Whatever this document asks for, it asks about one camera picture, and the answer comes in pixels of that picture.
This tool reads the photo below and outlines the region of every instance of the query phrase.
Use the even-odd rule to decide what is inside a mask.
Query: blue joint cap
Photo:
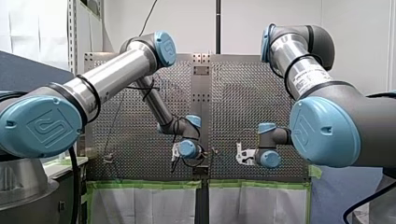
[[[192,141],[183,140],[180,142],[178,153],[180,153],[181,158],[194,159],[197,157],[198,150]]]
[[[290,113],[291,139],[300,155],[317,165],[346,167],[361,152],[361,138],[348,113],[321,97],[296,102]]]
[[[259,134],[271,132],[276,128],[274,123],[260,123],[259,124]]]
[[[176,46],[172,37],[165,31],[154,33],[154,47],[158,58],[164,67],[169,67],[176,62]]]
[[[47,158],[69,149],[82,128],[76,108],[53,96],[33,96],[0,113],[0,148],[21,158]]]
[[[270,43],[268,42],[268,35],[269,35],[269,32],[270,32],[270,27],[268,26],[266,29],[265,29],[265,31],[264,31],[264,33],[262,33],[262,51],[261,51],[261,59],[262,59],[262,62],[263,63],[269,63],[269,60],[268,60],[268,55],[267,55],[267,52],[268,52],[268,48],[270,47],[269,45],[270,45]]]
[[[193,125],[201,128],[201,118],[196,115],[187,115],[186,119],[189,120]]]
[[[273,150],[262,153],[260,164],[266,168],[273,169],[280,165],[280,156]]]

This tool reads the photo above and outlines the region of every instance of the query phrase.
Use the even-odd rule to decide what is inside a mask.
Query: perforated metal panel
[[[111,53],[87,54],[86,68],[90,70],[114,56]],[[275,170],[247,167],[235,159],[238,138],[242,139],[243,148],[257,146],[260,122],[288,125],[292,101],[284,91],[283,81],[273,75],[258,56],[206,55],[210,58],[210,62],[205,64],[210,68],[208,75],[211,78],[197,82],[204,78],[197,79],[198,75],[194,74],[197,59],[192,56],[178,55],[176,65],[161,69],[154,76],[161,96],[174,114],[184,116],[196,111],[197,101],[201,100],[200,111],[207,113],[202,116],[203,122],[208,123],[209,149],[218,152],[209,163],[210,178],[305,182],[307,164],[292,147],[278,149],[282,165]],[[119,116],[105,152],[106,138],[122,98]],[[156,121],[141,98],[138,91],[121,92],[104,105],[99,119],[88,128],[87,147],[98,153],[90,161],[89,179],[192,178],[191,168],[182,163],[173,174],[170,173],[173,136],[156,133]],[[104,155],[109,153],[114,153],[115,160],[103,163]]]
[[[87,53],[86,68],[90,70],[116,55]],[[154,75],[155,86],[160,88],[162,98],[175,115],[185,116],[190,112],[191,74],[190,55],[178,55],[174,66],[163,68]],[[118,117],[106,147],[116,113]],[[173,135],[157,133],[156,126],[157,121],[136,90],[124,90],[105,103],[101,115],[86,132],[87,147],[92,147],[97,152],[97,156],[90,161],[87,177],[90,180],[191,179],[191,168],[181,164],[171,174]],[[114,161],[105,163],[103,158],[109,153],[113,153]]]
[[[211,178],[264,179],[303,182],[307,165],[292,147],[279,147],[279,168],[268,170],[239,165],[235,161],[236,141],[243,149],[256,148],[261,122],[288,126],[291,99],[283,80],[276,77],[258,56],[213,55],[212,126],[210,146],[218,152],[210,165]]]

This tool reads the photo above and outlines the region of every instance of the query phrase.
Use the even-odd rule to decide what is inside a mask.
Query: logo
[[[59,109],[45,112],[28,122],[26,127],[44,147],[53,146],[73,132],[72,126]]]
[[[172,40],[168,39],[164,43],[164,45],[165,45],[164,49],[165,49],[166,53],[168,53],[170,56],[175,55],[175,48],[174,48]]]
[[[309,125],[306,118],[304,116],[299,116],[295,124],[293,134],[302,146],[306,146],[308,144],[309,133],[312,133],[313,131],[314,130],[312,129],[311,125]]]

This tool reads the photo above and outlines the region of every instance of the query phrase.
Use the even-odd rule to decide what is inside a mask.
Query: white wall
[[[318,0],[223,0],[223,54],[260,54],[262,32],[276,25],[320,25]]]
[[[119,51],[122,43],[142,30],[153,0],[105,0],[105,51]],[[159,0],[144,34],[167,31],[177,52],[215,51],[215,1]]]
[[[152,2],[105,1],[105,51],[118,51],[126,39],[140,33]],[[223,0],[221,52],[260,54],[262,32],[269,23],[320,24],[320,10],[318,0]],[[169,32],[179,53],[214,52],[215,14],[215,0],[161,0],[145,34]]]
[[[362,93],[386,91],[389,85],[391,2],[323,0],[322,25],[335,43],[331,75]]]

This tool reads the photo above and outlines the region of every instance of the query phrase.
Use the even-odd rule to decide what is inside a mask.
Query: sticker
[[[329,76],[322,66],[312,64],[294,77],[293,85],[297,92],[303,95],[314,86],[331,80],[332,77]]]

